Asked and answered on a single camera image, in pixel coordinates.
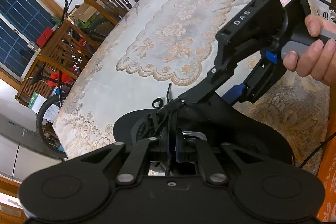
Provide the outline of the person right hand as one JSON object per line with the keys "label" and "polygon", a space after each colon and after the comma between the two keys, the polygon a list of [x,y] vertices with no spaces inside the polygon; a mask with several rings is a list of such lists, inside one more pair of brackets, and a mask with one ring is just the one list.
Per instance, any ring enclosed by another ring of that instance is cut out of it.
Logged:
{"label": "person right hand", "polygon": [[[314,38],[320,35],[322,29],[335,33],[335,24],[320,16],[308,15],[305,25],[310,36]],[[290,51],[283,64],[286,69],[296,72],[300,77],[310,75],[315,80],[331,86],[335,84],[336,77],[335,40],[330,39],[326,44],[316,40],[301,56]]]}

